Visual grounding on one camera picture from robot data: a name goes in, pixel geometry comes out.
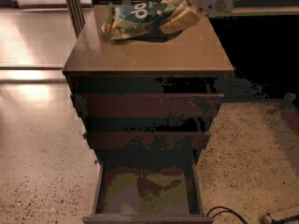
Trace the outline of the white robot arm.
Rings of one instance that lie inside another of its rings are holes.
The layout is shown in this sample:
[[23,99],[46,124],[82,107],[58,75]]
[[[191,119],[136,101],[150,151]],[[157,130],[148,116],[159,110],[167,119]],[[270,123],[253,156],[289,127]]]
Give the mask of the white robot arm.
[[176,9],[159,29],[167,35],[194,26],[204,16],[214,16],[221,12],[231,12],[237,0],[163,0]]

